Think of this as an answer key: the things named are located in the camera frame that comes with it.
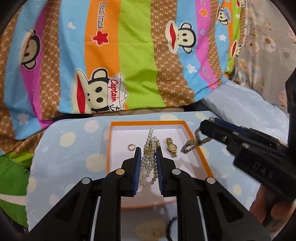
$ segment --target watch face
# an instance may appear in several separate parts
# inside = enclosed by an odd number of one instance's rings
[[[176,151],[177,150],[177,146],[175,144],[169,144],[168,145],[168,150],[169,151]]]

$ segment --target brown patterned stripe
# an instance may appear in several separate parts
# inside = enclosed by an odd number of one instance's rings
[[[43,31],[43,59],[41,64],[40,94],[42,119],[52,119],[58,111],[59,86],[59,8],[62,0],[49,0],[46,5]]]
[[[209,31],[207,33],[207,39],[209,41],[210,49],[207,56],[214,75],[217,77],[217,79],[220,79],[223,73],[220,68],[218,49],[217,49],[216,39],[215,39],[216,16],[217,16],[217,9],[219,6],[219,2],[218,0],[210,0],[210,5],[211,5],[211,24],[209,27]]]
[[[154,60],[158,69],[156,84],[167,107],[194,103],[195,94],[188,88],[178,55],[172,54],[167,45],[165,27],[174,21],[177,0],[151,0],[151,34],[154,43]]]
[[[246,8],[241,8],[240,18],[239,18],[239,44],[243,43],[244,31],[246,28]],[[237,58],[235,58],[233,66],[236,66]]]
[[[4,80],[12,36],[21,9],[13,16],[0,38],[0,149],[10,152],[21,143],[15,140],[9,110],[4,105]]]

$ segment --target cartoon monkey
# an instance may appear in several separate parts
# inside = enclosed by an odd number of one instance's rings
[[[240,5],[241,5],[241,8],[245,8],[246,7],[246,0],[240,0]]]
[[[109,78],[108,71],[104,68],[95,70],[90,80],[87,79],[85,74],[77,69],[74,73],[74,82],[80,82],[84,96],[79,96],[79,91],[72,94],[72,104],[75,108],[76,103],[82,103],[85,101],[84,110],[80,113],[105,112],[105,111],[117,111],[124,109],[124,103],[128,97],[126,88],[123,84],[123,75],[118,75]]]
[[[21,59],[21,65],[23,65],[27,70],[34,69],[37,64],[36,58],[39,52],[40,39],[38,35],[36,35],[36,30],[34,29],[25,47],[23,58]]]
[[[216,23],[220,22],[223,25],[228,25],[228,18],[226,17],[224,10],[223,7],[218,7]]]
[[[183,23],[178,29],[178,43],[186,53],[191,53],[196,44],[196,35],[190,23]]]
[[[242,49],[242,44],[239,44],[238,40],[235,40],[230,48],[230,55],[232,58],[238,57]]]
[[[165,36],[168,40],[168,47],[171,53],[177,53],[181,46],[186,53],[191,53],[196,44],[196,34],[190,23],[183,23],[180,28],[173,21],[166,25]]]

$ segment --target green fabric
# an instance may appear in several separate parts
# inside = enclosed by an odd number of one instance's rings
[[[28,228],[26,207],[0,200],[0,207],[18,224]]]
[[[28,169],[7,157],[0,157],[0,195],[26,196],[29,175]],[[14,221],[28,227],[25,206],[0,200],[0,207]]]
[[[32,165],[32,159],[33,159],[33,155],[30,153],[7,153],[6,155],[4,155],[4,157],[8,157],[9,159],[12,159],[13,161],[17,162],[18,164],[29,168]]]
[[[150,0],[122,0],[118,28],[120,71],[130,93],[128,109],[165,107],[156,85]]]
[[[239,33],[240,33],[239,21],[240,21],[240,18],[236,18],[236,15],[239,15],[241,13],[241,8],[237,7],[237,0],[231,0],[231,3],[232,3],[233,37],[234,37],[234,40],[239,40]],[[228,62],[227,62],[227,67],[229,68],[229,70],[225,71],[226,74],[230,74],[233,71],[234,61],[235,61],[235,58],[231,58],[230,53],[229,53],[228,54]]]

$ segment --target floral fabric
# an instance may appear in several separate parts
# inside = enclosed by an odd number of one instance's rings
[[[269,0],[246,0],[246,38],[233,81],[287,111],[285,82],[296,67],[296,37]]]

